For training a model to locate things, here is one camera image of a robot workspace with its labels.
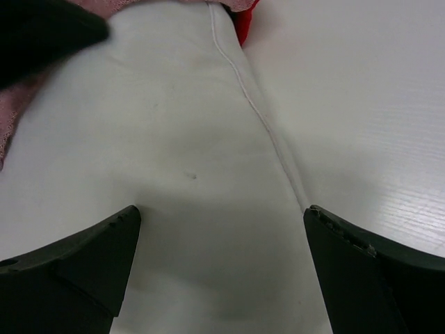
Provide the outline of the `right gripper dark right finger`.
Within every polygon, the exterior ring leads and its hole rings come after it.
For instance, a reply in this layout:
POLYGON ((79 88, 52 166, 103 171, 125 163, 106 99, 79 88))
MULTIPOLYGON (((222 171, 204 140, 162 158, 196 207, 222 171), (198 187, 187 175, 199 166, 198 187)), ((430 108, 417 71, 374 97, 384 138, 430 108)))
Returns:
POLYGON ((444 332, 444 258, 318 205, 303 221, 333 333, 444 332))

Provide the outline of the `red patterned pillowcase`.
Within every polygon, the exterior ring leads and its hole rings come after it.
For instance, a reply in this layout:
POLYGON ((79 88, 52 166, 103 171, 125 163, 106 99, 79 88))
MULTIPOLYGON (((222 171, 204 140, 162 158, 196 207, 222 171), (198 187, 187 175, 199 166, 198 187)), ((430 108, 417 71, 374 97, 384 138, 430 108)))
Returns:
MULTIPOLYGON (((103 0, 103 1, 70 1, 100 17, 106 21, 112 15, 130 5, 130 1, 103 0)), ((49 73, 65 58, 56 61, 46 69, 33 74, 30 77, 13 84, 9 88, 1 89, 1 156, 7 154, 10 140, 15 133, 21 114, 31 103, 49 73)))

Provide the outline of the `white pillow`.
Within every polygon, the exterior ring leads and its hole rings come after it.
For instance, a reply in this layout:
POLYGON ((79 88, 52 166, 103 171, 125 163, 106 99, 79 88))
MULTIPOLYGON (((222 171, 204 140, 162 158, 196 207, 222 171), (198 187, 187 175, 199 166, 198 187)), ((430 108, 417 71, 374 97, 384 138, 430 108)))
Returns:
POLYGON ((135 205, 114 333, 329 333, 300 180, 224 8, 143 1, 110 25, 19 122, 1 257, 135 205))

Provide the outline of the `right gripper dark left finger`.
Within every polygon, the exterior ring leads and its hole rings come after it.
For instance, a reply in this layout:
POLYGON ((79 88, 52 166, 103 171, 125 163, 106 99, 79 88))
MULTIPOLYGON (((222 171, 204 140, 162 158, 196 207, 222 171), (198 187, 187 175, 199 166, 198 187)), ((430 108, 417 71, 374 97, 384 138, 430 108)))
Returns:
POLYGON ((130 205, 102 222, 1 261, 2 333, 109 333, 141 225, 130 205))

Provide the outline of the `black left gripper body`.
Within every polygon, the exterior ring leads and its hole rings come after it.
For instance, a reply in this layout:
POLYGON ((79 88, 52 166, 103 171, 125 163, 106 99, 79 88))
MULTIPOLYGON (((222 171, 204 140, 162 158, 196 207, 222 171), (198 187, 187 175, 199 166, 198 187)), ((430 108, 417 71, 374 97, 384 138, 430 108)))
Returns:
POLYGON ((70 1, 2 1, 1 89, 108 36, 104 18, 70 1))

